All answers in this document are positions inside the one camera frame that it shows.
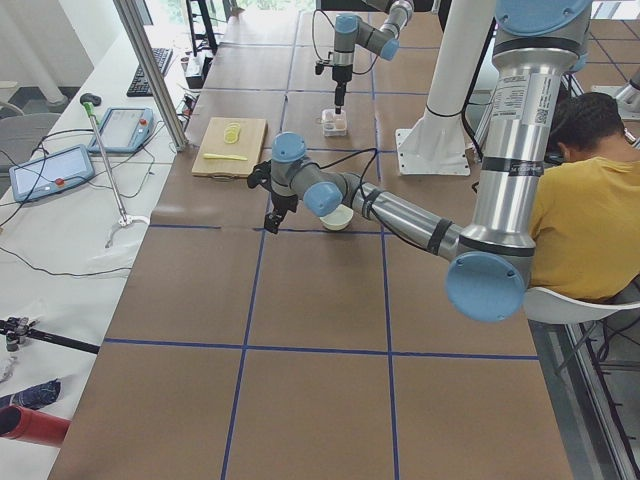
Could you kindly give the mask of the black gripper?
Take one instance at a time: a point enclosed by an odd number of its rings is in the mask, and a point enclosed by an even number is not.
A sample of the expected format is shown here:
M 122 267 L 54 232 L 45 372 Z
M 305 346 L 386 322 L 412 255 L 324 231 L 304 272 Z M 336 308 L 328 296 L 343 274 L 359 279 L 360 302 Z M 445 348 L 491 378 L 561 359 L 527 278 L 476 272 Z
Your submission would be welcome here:
M 263 228 L 269 233 L 277 234 L 287 213 L 289 211 L 297 211 L 297 196 L 281 195 L 272 191 L 271 203 L 273 204 L 273 209 L 265 214 Z
M 337 82 L 334 92 L 334 111 L 336 114 L 341 114 L 346 95 L 347 84 L 345 82 L 352 80 L 352 65 L 334 65 L 332 79 Z

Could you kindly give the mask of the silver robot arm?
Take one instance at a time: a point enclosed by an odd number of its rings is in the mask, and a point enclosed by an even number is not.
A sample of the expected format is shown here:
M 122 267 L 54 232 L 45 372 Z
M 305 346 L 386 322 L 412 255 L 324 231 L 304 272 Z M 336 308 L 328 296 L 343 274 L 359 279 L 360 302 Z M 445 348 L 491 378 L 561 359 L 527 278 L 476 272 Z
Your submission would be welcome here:
M 468 318 L 525 310 L 535 244 L 529 221 L 562 77 L 586 54 L 587 1 L 451 1 L 423 114 L 396 133 L 399 174 L 429 207 L 320 165 L 304 139 L 278 134 L 248 178 L 268 191 L 265 228 L 304 205 L 338 209 L 447 260 L 445 290 Z
M 387 14 L 379 28 L 354 13 L 339 14 L 334 24 L 333 50 L 328 65 L 336 82 L 336 114 L 340 114 L 345 105 L 347 86 L 353 77 L 355 48 L 361 46 L 379 58 L 392 60 L 399 49 L 400 33 L 414 13 L 413 1 L 365 1 L 365 4 Z

